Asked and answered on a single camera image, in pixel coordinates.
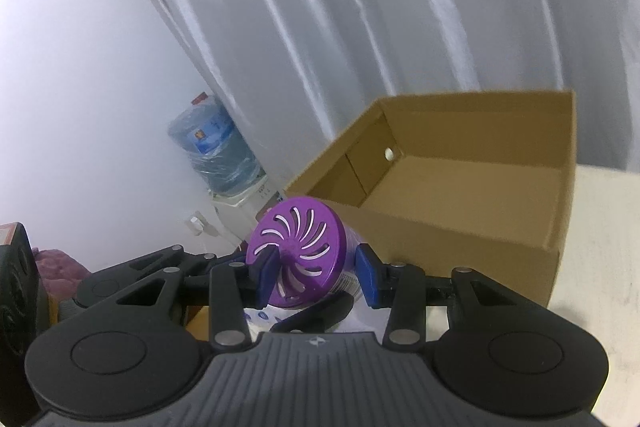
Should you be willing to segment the purple lid air freshener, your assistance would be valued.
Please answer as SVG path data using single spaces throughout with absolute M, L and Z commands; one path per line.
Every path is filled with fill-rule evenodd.
M 246 248 L 245 262 L 279 256 L 279 272 L 270 306 L 309 306 L 334 291 L 359 294 L 354 273 L 357 236 L 324 202 L 309 196 L 291 197 L 269 209 Z

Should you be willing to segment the blue white tissue pack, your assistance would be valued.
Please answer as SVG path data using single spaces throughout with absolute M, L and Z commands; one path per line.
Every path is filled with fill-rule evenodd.
M 292 317 L 298 312 L 302 312 L 310 308 L 308 306 L 302 306 L 301 308 L 277 308 L 274 306 L 266 306 L 260 310 L 245 308 L 244 317 L 247 321 L 247 326 L 253 336 L 256 336 L 260 332 L 267 332 L 273 325 L 276 325 L 289 317 Z

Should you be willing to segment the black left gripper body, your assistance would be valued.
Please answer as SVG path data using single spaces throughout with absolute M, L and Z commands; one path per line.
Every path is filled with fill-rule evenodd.
M 150 283 L 155 275 L 177 272 L 182 275 L 176 297 L 182 321 L 194 338 L 205 340 L 208 338 L 205 320 L 208 317 L 206 306 L 209 272 L 228 261 L 245 262 L 245 254 L 245 244 L 232 255 L 221 258 L 213 254 L 191 255 L 179 245 L 165 248 L 89 275 L 79 284 L 73 302 L 77 308 L 85 310 L 107 298 L 129 291 L 141 281 Z M 311 303 L 310 308 L 273 325 L 271 329 L 276 332 L 326 332 L 347 317 L 354 303 L 355 297 L 352 294 L 334 291 Z

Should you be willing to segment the brown cardboard box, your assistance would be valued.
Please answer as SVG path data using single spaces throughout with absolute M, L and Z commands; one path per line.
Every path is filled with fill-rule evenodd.
M 399 95 L 367 108 L 286 187 L 386 262 L 468 267 L 546 305 L 576 168 L 570 91 Z

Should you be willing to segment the blue water jug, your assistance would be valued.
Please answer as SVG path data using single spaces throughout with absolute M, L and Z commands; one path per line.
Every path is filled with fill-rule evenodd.
M 215 95 L 202 92 L 194 98 L 168 124 L 167 133 L 215 195 L 234 197 L 264 175 L 228 110 Z

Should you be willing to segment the maroon quilted cloth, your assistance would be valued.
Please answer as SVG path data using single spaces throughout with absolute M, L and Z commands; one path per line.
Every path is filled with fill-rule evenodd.
M 58 249 L 35 249 L 34 258 L 47 293 L 58 300 L 75 296 L 79 284 L 91 272 Z

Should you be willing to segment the black speaker box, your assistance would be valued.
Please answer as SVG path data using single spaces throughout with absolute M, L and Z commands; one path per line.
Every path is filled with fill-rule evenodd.
M 25 373 L 30 344 L 48 327 L 48 300 L 20 222 L 1 227 L 1 424 L 23 426 L 39 412 Z

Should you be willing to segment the white wall plug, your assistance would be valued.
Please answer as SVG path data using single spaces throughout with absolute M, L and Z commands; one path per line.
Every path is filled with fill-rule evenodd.
M 195 236 L 201 236 L 203 234 L 212 236 L 212 237 L 221 237 L 222 234 L 220 231 L 212 225 L 203 215 L 203 213 L 199 211 L 194 211 L 191 213 L 189 218 L 186 219 L 186 226 Z

